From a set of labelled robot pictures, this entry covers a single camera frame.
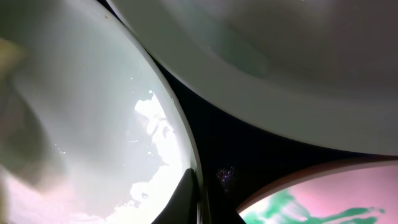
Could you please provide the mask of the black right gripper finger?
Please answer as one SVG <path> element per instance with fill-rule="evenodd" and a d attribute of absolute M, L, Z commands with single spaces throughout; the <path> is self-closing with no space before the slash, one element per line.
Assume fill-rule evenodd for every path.
<path fill-rule="evenodd" d="M 196 224 L 199 189 L 196 173 L 187 169 L 166 207 L 152 224 Z"/>

